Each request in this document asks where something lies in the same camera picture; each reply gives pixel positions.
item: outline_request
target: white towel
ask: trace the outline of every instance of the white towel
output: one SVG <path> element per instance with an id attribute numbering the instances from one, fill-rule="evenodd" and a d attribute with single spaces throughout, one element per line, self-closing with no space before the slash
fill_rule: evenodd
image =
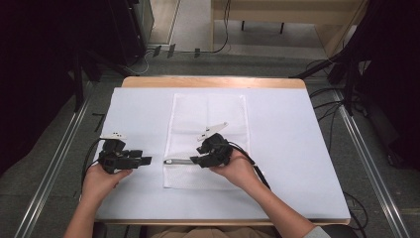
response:
<path id="1" fill-rule="evenodd" d="M 228 122 L 221 134 L 250 153 L 246 98 L 231 94 L 180 94 L 173 96 L 163 160 L 199 156 L 197 142 L 206 127 Z M 184 189 L 236 189 L 225 178 L 198 165 L 163 165 L 163 186 Z"/>

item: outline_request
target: white table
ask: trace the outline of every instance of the white table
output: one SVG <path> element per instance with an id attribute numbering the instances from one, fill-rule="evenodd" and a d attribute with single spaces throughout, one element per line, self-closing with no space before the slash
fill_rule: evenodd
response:
<path id="1" fill-rule="evenodd" d="M 129 77 L 123 88 L 115 88 L 102 134 L 126 135 L 125 149 L 143 150 L 153 160 L 120 182 L 103 201 L 97 220 L 145 225 L 271 224 L 258 204 L 239 189 L 162 186 L 173 94 L 209 92 L 246 96 L 252 157 L 275 194 L 315 223 L 349 223 L 348 207 L 303 81 L 236 77 Z"/>

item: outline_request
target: person's right hand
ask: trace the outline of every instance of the person's right hand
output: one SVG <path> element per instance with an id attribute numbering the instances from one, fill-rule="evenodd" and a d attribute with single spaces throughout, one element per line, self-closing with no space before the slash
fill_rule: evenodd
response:
<path id="1" fill-rule="evenodd" d="M 133 170 L 122 170 L 113 175 L 106 173 L 100 165 L 94 165 L 87 170 L 83 182 L 81 200 L 92 206 L 99 207 L 102 200 L 111 192 L 118 182 L 128 176 Z"/>
<path id="2" fill-rule="evenodd" d="M 212 167 L 210 170 L 225 177 L 229 182 L 244 190 L 247 187 L 253 186 L 255 182 L 260 182 L 248 159 L 235 149 L 232 152 L 231 160 L 227 166 Z"/>

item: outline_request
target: wooden table edge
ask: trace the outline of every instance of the wooden table edge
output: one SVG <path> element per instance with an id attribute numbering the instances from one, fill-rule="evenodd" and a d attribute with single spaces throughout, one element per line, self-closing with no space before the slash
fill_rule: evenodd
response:
<path id="1" fill-rule="evenodd" d="M 126 225 L 158 225 L 158 226 L 272 226 L 268 219 L 97 219 L 96 221 L 106 224 Z M 310 219 L 315 225 L 323 226 L 330 224 L 348 225 L 350 219 Z"/>
<path id="2" fill-rule="evenodd" d="M 129 76 L 122 87 L 306 88 L 299 78 L 240 76 Z"/>

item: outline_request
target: cable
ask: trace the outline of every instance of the cable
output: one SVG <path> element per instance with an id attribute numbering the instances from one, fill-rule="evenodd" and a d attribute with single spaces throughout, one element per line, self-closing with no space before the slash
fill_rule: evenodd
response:
<path id="1" fill-rule="evenodd" d="M 331 125 L 330 125 L 330 140 L 328 143 L 328 154 L 331 154 L 331 145 L 333 144 L 333 125 L 334 125 L 334 118 L 336 117 L 336 113 L 338 111 L 338 109 L 340 108 L 340 106 L 343 103 L 340 103 L 336 109 L 334 109 L 334 113 L 333 113 L 333 118 L 331 119 Z"/>
<path id="2" fill-rule="evenodd" d="M 242 149 L 240 146 L 238 146 L 237 144 L 233 143 L 233 142 L 229 142 L 230 146 L 236 150 L 238 150 L 239 152 L 241 152 L 242 155 L 244 155 L 248 161 L 251 163 L 251 165 L 254 167 L 254 170 L 257 172 L 257 175 L 259 176 L 260 180 L 262 181 L 262 183 L 268 187 L 268 189 L 271 189 L 271 187 L 269 187 L 268 182 L 266 181 L 265 177 L 263 176 L 263 172 L 260 170 L 260 168 L 256 165 L 256 162 L 251 159 L 251 157 L 247 154 L 247 152 L 244 151 L 244 149 Z"/>
<path id="3" fill-rule="evenodd" d="M 147 57 L 150 53 L 152 53 L 152 52 L 148 52 L 148 53 L 146 53 L 146 54 L 143 56 L 143 59 L 145 60 L 145 63 L 146 63 L 146 69 L 145 69 L 145 70 L 143 70 L 143 71 L 141 71 L 141 72 L 136 72 L 136 71 L 134 71 L 134 70 L 130 69 L 129 67 L 127 67 L 127 66 L 125 66 L 125 69 L 126 69 L 126 70 L 128 70 L 128 71 L 130 71 L 130 72 L 132 72 L 132 73 L 134 73 L 136 76 L 140 76 L 140 74 L 143 74 L 143 73 L 147 72 L 147 71 L 149 70 L 149 63 L 148 63 L 148 60 L 146 59 L 146 57 Z"/>
<path id="4" fill-rule="evenodd" d="M 360 230 L 362 232 L 362 235 L 364 236 L 364 238 L 367 238 L 367 235 L 365 234 L 365 230 L 362 228 L 361 223 L 359 222 L 359 220 L 356 218 L 355 214 L 351 211 L 351 209 L 349 209 L 350 215 L 352 216 L 352 218 L 355 220 L 356 224 L 358 224 L 359 227 L 361 227 L 361 229 L 355 229 L 355 230 Z"/>
<path id="5" fill-rule="evenodd" d="M 130 225 L 126 226 L 126 231 L 124 232 L 124 238 L 129 237 Z"/>
<path id="6" fill-rule="evenodd" d="M 134 60 L 134 62 L 132 64 L 128 65 L 128 67 L 133 66 L 134 64 L 136 64 L 139 61 L 139 59 L 141 59 L 141 57 L 140 56 L 137 56 L 136 57 L 136 60 Z"/>
<path id="7" fill-rule="evenodd" d="M 362 210 L 364 211 L 364 215 L 365 215 L 365 218 L 366 218 L 366 221 L 365 221 L 365 224 L 364 225 L 360 225 L 359 226 L 359 228 L 356 228 L 356 227 L 352 227 L 352 229 L 354 229 L 354 230 L 361 230 L 361 229 L 365 229 L 367 226 L 368 226 L 368 212 L 367 212 L 367 210 L 365 209 L 365 207 L 364 207 L 364 205 L 359 201 L 359 200 L 357 200 L 354 196 L 352 196 L 352 195 L 350 195 L 350 194 L 348 194 L 347 192 L 345 192 L 345 191 L 343 191 L 343 194 L 344 195 L 346 195 L 346 196 L 349 196 L 349 197 L 351 197 L 352 198 L 352 200 L 354 200 L 361 208 L 362 208 Z"/>
<path id="8" fill-rule="evenodd" d="M 308 67 L 309 67 L 310 64 L 312 64 L 314 62 L 317 62 L 317 61 L 324 61 L 324 59 L 315 59 L 314 61 L 311 61 L 309 64 L 306 65 L 305 71 L 308 70 Z M 325 68 L 322 68 L 322 70 L 324 71 L 324 73 L 327 76 L 329 75 L 329 73 L 325 70 Z"/>
<path id="9" fill-rule="evenodd" d="M 318 109 L 318 108 L 320 108 L 320 107 L 324 107 L 324 106 L 328 106 L 328 105 L 330 105 L 330 104 L 337 104 L 337 103 L 343 103 L 343 101 L 332 101 L 332 102 L 326 102 L 326 103 L 323 103 L 323 104 L 321 104 L 321 105 L 318 105 L 318 106 L 314 106 L 314 110 L 315 109 Z"/>
<path id="10" fill-rule="evenodd" d="M 343 103 L 339 103 L 339 104 L 337 104 L 337 105 L 334 105 L 334 106 L 332 106 L 330 109 L 328 109 L 325 113 L 324 113 L 324 115 L 322 116 L 322 117 L 320 117 L 320 118 L 318 118 L 317 120 L 318 120 L 318 122 L 320 122 L 322 119 L 324 119 L 324 118 L 326 118 L 326 117 L 328 117 L 329 115 L 332 115 L 334 112 L 330 112 L 332 109 L 334 109 L 334 110 L 336 110 L 337 108 L 339 108 L 340 106 L 342 106 L 343 105 Z"/>
<path id="11" fill-rule="evenodd" d="M 89 170 L 90 167 L 92 167 L 95 163 L 97 163 L 99 161 L 99 159 L 97 159 L 97 160 L 93 161 L 92 163 L 90 163 L 89 166 L 85 170 L 83 170 L 84 171 L 84 175 L 82 176 L 81 183 L 80 183 L 80 193 L 83 192 L 83 183 L 84 183 L 84 179 L 86 178 L 87 171 Z"/>
<path id="12" fill-rule="evenodd" d="M 101 138 L 96 139 L 92 145 L 90 146 L 89 150 L 87 151 L 86 156 L 84 157 L 84 162 L 83 162 L 83 168 L 81 170 L 81 186 L 83 187 L 83 181 L 84 178 L 86 177 L 86 172 L 87 172 L 87 168 L 86 168 L 86 164 L 87 164 L 87 160 L 89 160 L 90 157 L 90 153 L 92 152 L 93 148 L 96 146 L 96 144 L 98 144 L 101 140 Z"/>
<path id="13" fill-rule="evenodd" d="M 213 51 L 213 52 L 208 52 L 208 51 L 206 51 L 206 52 L 200 52 L 201 54 L 216 54 L 216 53 L 219 53 L 219 52 L 221 52 L 225 47 L 226 47 L 226 45 L 228 44 L 228 41 L 229 41 L 229 32 L 228 32 L 228 25 L 229 25 L 229 15 L 230 15 L 230 12 L 231 12 L 231 1 L 232 0 L 227 0 L 226 1 L 226 6 L 225 6 L 225 13 L 224 13 L 224 17 L 223 17 L 223 22 L 224 22 L 224 25 L 225 25 L 225 33 L 226 33 L 226 39 L 225 39 L 225 43 L 223 44 L 223 46 L 219 49 L 219 50 L 217 50 L 217 51 Z M 173 51 L 174 53 L 183 53 L 183 54 L 196 54 L 196 52 L 184 52 L 184 51 Z"/>
<path id="14" fill-rule="evenodd" d="M 318 89 L 316 91 L 313 91 L 311 94 L 309 94 L 309 98 L 312 98 L 312 97 L 317 96 L 317 95 L 319 95 L 319 94 L 321 94 L 323 92 L 331 91 L 331 90 L 344 90 L 344 88 L 336 88 L 336 87 L 321 88 L 321 89 Z"/>

